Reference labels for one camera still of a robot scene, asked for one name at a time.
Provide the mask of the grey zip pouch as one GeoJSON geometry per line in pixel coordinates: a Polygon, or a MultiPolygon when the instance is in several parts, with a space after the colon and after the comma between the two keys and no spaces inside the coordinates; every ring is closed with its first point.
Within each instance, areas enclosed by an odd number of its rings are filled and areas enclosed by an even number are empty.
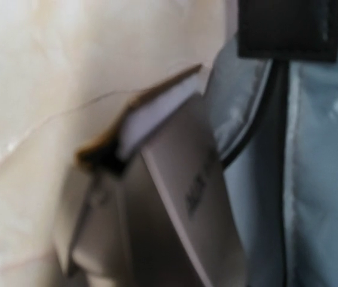
{"type": "Polygon", "coordinates": [[[206,92],[246,284],[338,286],[338,61],[274,69],[232,39],[206,92]]]}

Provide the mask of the silver black hair clipper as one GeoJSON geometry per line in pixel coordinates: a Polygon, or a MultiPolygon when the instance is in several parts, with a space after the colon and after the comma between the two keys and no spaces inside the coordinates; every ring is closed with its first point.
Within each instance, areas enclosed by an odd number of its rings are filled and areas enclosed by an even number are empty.
{"type": "Polygon", "coordinates": [[[86,286],[245,286],[201,70],[138,93],[75,153],[53,232],[66,277],[81,273],[86,286]]]}

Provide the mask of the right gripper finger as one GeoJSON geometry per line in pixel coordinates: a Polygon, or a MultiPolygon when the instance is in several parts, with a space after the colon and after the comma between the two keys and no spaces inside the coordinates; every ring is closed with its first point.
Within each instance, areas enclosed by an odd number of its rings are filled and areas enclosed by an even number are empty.
{"type": "Polygon", "coordinates": [[[239,57],[316,62],[338,57],[338,1],[239,1],[238,26],[239,57]]]}

